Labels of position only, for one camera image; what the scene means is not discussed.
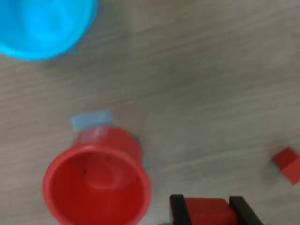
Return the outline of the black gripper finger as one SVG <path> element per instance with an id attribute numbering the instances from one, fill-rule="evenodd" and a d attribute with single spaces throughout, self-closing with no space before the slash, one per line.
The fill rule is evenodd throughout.
<path id="1" fill-rule="evenodd" d="M 237 215 L 238 225 L 264 225 L 242 196 L 230 196 L 229 206 Z"/>
<path id="2" fill-rule="evenodd" d="M 188 207 L 183 195 L 170 195 L 172 225 L 192 225 Z"/>

